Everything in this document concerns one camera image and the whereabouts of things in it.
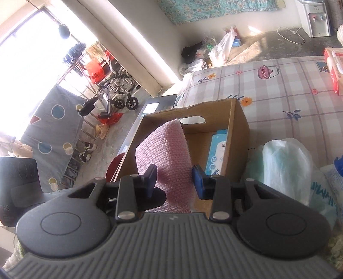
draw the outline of red plastic bag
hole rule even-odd
[[[122,117],[123,113],[113,113],[109,118],[100,118],[99,115],[97,115],[98,120],[102,123],[102,124],[108,124],[108,125],[112,125],[114,123],[117,123],[119,121],[119,119]]]
[[[91,62],[87,63],[85,65],[85,68],[92,83],[99,83],[105,78],[104,69],[101,67],[101,64],[97,59],[94,59]]]
[[[105,54],[106,54],[106,57],[107,57],[108,60],[113,60],[114,59],[114,56],[108,50],[105,51]]]

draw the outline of white plastic bag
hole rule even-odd
[[[191,64],[183,63],[179,67],[179,73],[180,73],[180,75],[184,76],[188,72],[201,71],[205,65],[206,65],[206,62],[204,61],[204,59],[197,59],[194,62],[192,62]]]
[[[316,210],[333,228],[338,208],[329,182],[298,140],[273,140],[258,147],[247,163],[244,177],[254,178]]]
[[[343,227],[343,177],[338,173],[335,165],[321,167],[320,170],[324,173],[331,186],[333,196],[337,202],[338,221]]]
[[[232,26],[230,32],[226,33],[220,43],[210,51],[209,57],[214,67],[221,67],[229,60],[229,54],[236,36]]]
[[[338,207],[335,200],[324,173],[314,166],[309,207],[322,214],[328,220],[331,229],[335,225],[338,215]]]

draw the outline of electrical outlet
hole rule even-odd
[[[286,8],[285,1],[283,1],[283,0],[277,0],[277,1],[276,1],[276,4],[277,4],[277,6],[278,6],[279,9]]]

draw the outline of screw head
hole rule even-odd
[[[226,220],[230,217],[230,214],[225,211],[217,211],[212,214],[212,217],[217,220]]]
[[[133,219],[136,215],[132,211],[122,211],[118,214],[118,217],[123,220]]]

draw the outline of pink textured mat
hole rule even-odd
[[[157,166],[157,182],[167,200],[153,212],[190,212],[194,197],[192,163],[180,121],[169,121],[152,132],[136,149],[139,174]]]

